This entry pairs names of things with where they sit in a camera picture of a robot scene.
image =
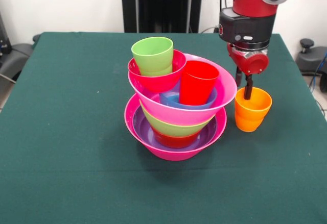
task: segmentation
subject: table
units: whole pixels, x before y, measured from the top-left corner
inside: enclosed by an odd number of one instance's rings
[[[169,162],[128,132],[130,48],[153,34],[44,33],[0,114],[0,223],[326,223],[327,130],[280,35],[254,133]],[[162,34],[234,74],[216,34]]]

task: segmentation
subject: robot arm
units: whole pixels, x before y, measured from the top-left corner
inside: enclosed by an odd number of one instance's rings
[[[228,53],[237,65],[238,86],[242,73],[246,74],[245,99],[251,97],[252,74],[259,74],[268,66],[267,48],[277,7],[285,1],[233,0],[233,7],[220,12],[219,35],[228,43]]]

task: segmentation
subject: pink bowl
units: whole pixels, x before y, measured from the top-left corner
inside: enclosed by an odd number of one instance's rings
[[[180,161],[180,160],[185,160],[189,159],[199,152],[201,152],[203,149],[206,147],[212,145],[215,141],[218,140],[218,138],[222,135],[222,133],[225,130],[226,123],[227,123],[227,115],[225,109],[221,109],[216,113],[215,119],[217,121],[217,130],[212,138],[211,141],[208,141],[208,143],[202,147],[189,150],[189,151],[167,151],[167,150],[162,150],[159,148],[155,148],[144,141],[142,141],[137,134],[135,133],[135,130],[133,128],[133,117],[134,113],[139,107],[139,99],[138,95],[134,94],[131,99],[128,101],[126,108],[125,108],[125,123],[127,126],[127,129],[129,132],[140,142],[142,143],[150,152],[152,152],[155,156],[165,159],[165,160],[171,160],[171,161]]]
[[[128,80],[143,105],[157,119],[167,123],[181,126],[192,126],[203,123],[215,115],[221,108],[230,103],[237,92],[237,86],[233,76],[218,64],[202,57],[185,54],[186,60],[199,60],[210,63],[219,71],[219,76],[215,83],[217,98],[211,108],[201,110],[189,110],[173,108],[160,103],[158,93],[151,92],[139,82],[131,72],[128,72]]]
[[[173,72],[170,74],[155,77],[142,76],[134,58],[128,63],[128,70],[131,77],[140,82],[145,88],[154,93],[162,93],[172,89],[177,84],[185,64],[185,55],[175,49],[173,56]]]

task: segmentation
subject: black knob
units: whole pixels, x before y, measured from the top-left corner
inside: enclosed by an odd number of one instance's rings
[[[312,39],[302,39],[302,40],[300,40],[300,44],[301,44],[302,48],[309,49],[310,47],[313,47],[315,42],[313,42]]]

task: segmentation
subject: purple bowl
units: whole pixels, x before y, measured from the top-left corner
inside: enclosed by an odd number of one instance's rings
[[[133,116],[133,128],[137,136],[145,143],[162,150],[183,152],[200,148],[209,143],[217,130],[217,120],[212,119],[200,132],[198,138],[191,145],[184,148],[170,148],[159,143],[154,136],[154,132],[145,118],[143,110],[139,107]]]

